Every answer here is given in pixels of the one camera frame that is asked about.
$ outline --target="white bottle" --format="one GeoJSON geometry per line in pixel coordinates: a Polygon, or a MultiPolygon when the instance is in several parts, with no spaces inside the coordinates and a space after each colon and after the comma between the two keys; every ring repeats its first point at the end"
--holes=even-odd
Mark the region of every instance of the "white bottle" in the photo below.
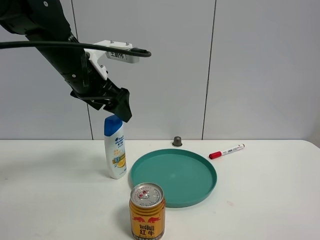
{"type": "Polygon", "coordinates": [[[110,177],[123,177],[127,171],[124,124],[116,115],[104,120],[104,148],[110,177]]]}

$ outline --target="black cable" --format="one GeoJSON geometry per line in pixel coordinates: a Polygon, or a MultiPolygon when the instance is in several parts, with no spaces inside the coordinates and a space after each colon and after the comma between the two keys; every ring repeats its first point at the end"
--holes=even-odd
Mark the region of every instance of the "black cable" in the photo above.
{"type": "Polygon", "coordinates": [[[0,49],[14,49],[14,48],[29,48],[29,47],[50,47],[50,48],[82,48],[82,49],[94,49],[105,52],[113,52],[118,54],[125,54],[129,56],[148,58],[151,56],[151,52],[132,48],[131,50],[123,50],[114,47],[101,46],[95,44],[68,42],[68,41],[5,41],[0,42],[0,49]]]}

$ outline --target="energy drink can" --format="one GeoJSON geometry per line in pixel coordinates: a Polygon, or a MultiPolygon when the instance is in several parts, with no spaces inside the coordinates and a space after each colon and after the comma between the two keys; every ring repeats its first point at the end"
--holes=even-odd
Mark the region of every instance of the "energy drink can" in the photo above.
{"type": "Polygon", "coordinates": [[[136,240],[158,240],[165,232],[166,201],[162,188],[141,183],[132,189],[129,201],[131,231],[136,240]]]}

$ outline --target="can lid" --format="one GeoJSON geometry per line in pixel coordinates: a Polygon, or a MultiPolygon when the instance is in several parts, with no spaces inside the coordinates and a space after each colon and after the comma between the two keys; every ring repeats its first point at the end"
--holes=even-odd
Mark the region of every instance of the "can lid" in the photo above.
{"type": "Polygon", "coordinates": [[[152,208],[162,202],[164,191],[154,183],[141,183],[132,189],[130,199],[138,207],[152,208]]]}
{"type": "Polygon", "coordinates": [[[107,137],[112,136],[119,130],[119,128],[122,127],[122,125],[122,120],[118,118],[116,115],[107,117],[104,120],[104,135],[107,137]]]}

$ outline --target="blue bottle cap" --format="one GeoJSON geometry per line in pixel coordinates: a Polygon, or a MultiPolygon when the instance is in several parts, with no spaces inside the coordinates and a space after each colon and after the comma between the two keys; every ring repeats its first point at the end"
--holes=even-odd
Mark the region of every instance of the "blue bottle cap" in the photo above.
{"type": "Polygon", "coordinates": [[[107,117],[104,120],[104,135],[107,137],[112,136],[121,128],[123,122],[116,115],[107,117]]]}

